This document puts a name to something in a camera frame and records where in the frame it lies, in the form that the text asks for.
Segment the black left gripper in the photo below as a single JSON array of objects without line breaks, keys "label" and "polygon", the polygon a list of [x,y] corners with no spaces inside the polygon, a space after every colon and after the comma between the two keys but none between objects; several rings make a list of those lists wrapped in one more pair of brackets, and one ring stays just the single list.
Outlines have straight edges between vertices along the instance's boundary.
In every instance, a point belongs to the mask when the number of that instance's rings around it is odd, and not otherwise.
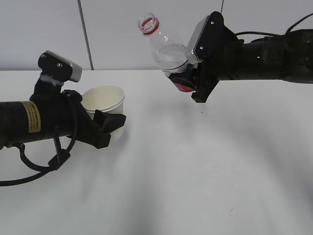
[{"label": "black left gripper", "polygon": [[31,141],[51,139],[57,133],[97,149],[108,147],[112,132],[124,126],[126,116],[95,110],[91,118],[81,104],[82,99],[75,90],[34,93],[30,101],[38,108],[41,127],[31,134]]}]

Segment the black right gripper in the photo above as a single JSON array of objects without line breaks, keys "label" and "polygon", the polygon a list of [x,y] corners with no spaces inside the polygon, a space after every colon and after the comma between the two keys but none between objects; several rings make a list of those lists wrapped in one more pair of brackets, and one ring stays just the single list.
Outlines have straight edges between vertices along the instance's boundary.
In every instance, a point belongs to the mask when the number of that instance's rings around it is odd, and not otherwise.
[{"label": "black right gripper", "polygon": [[191,91],[196,103],[205,103],[218,80],[244,80],[245,75],[237,68],[237,58],[244,44],[225,25],[217,46],[208,59],[198,64],[187,64],[185,73],[173,73],[168,78],[179,91]]}]

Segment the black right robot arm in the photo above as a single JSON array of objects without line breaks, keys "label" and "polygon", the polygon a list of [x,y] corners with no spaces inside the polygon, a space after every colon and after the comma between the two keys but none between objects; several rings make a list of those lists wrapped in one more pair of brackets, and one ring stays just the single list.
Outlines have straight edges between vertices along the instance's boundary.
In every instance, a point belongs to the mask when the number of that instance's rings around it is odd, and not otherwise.
[{"label": "black right robot arm", "polygon": [[282,35],[262,33],[245,43],[214,11],[196,26],[185,51],[187,68],[169,79],[196,103],[205,103],[220,81],[313,82],[313,31],[289,27]]}]

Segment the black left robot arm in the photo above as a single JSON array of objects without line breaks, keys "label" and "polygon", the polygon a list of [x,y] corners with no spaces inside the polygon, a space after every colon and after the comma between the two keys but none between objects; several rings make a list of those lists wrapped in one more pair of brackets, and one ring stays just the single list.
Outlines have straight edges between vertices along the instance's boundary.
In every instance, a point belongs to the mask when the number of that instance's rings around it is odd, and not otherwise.
[{"label": "black left robot arm", "polygon": [[123,127],[124,114],[96,110],[90,117],[74,90],[58,94],[33,94],[29,101],[1,102],[0,146],[67,136],[97,149],[109,146],[112,132]]}]

